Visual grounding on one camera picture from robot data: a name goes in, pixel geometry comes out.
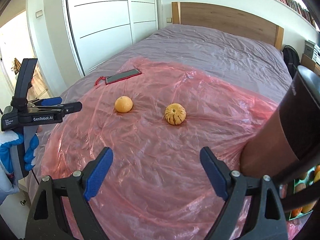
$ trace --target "blue gripper pad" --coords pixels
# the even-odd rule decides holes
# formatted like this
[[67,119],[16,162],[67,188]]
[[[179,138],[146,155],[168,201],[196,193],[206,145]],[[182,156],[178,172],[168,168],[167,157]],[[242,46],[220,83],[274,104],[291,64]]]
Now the blue gripper pad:
[[227,181],[204,148],[200,150],[200,162],[214,191],[216,192],[216,195],[226,201],[229,197],[227,192]]
[[62,98],[60,97],[46,98],[42,100],[41,106],[55,106],[55,105],[60,105],[61,103],[62,103]]
[[100,186],[106,177],[112,162],[113,152],[110,148],[107,148],[105,154],[91,172],[90,177],[86,180],[85,191],[83,193],[86,201],[89,201],[90,198],[95,197],[98,194]]

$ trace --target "cardboard box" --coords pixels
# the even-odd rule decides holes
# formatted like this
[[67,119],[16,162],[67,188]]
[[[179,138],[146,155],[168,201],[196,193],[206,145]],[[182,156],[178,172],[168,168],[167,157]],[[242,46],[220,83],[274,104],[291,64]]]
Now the cardboard box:
[[320,66],[305,54],[302,54],[301,65],[307,67],[320,76]]

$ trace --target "black backpack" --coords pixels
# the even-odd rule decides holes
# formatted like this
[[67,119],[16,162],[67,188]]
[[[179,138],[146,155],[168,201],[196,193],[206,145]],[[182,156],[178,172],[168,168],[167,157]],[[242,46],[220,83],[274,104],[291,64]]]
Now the black backpack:
[[284,49],[282,52],[283,52],[284,62],[287,65],[289,74],[293,79],[294,75],[297,72],[298,66],[300,65],[299,55],[297,51],[289,45],[284,46]]

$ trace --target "blue glove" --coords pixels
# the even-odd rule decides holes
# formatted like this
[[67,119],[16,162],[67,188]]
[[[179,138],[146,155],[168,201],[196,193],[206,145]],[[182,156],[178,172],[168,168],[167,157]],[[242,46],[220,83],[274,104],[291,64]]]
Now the blue glove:
[[[19,192],[18,181],[14,179],[14,170],[10,158],[10,148],[23,143],[23,136],[14,131],[0,132],[0,205],[7,195]],[[25,169],[31,171],[34,167],[34,150],[39,146],[35,135],[30,141],[30,148],[24,156]]]

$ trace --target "pink plastic sheet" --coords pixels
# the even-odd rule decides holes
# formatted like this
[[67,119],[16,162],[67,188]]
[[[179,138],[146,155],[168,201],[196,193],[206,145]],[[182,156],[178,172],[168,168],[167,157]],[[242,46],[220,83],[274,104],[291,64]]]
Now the pink plastic sheet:
[[[83,109],[58,124],[46,146],[42,174],[54,179],[82,170],[103,147],[114,162],[90,205],[113,239],[202,240],[222,206],[200,164],[209,146],[230,169],[239,169],[241,149],[276,109],[276,103],[178,63],[129,60],[119,72],[142,75],[92,88]],[[114,102],[129,96],[133,109],[116,113]],[[179,126],[164,110],[180,103],[187,111]],[[239,236],[249,208],[246,199],[232,239]],[[81,238],[70,206],[67,217]],[[299,225],[288,224],[289,234]]]

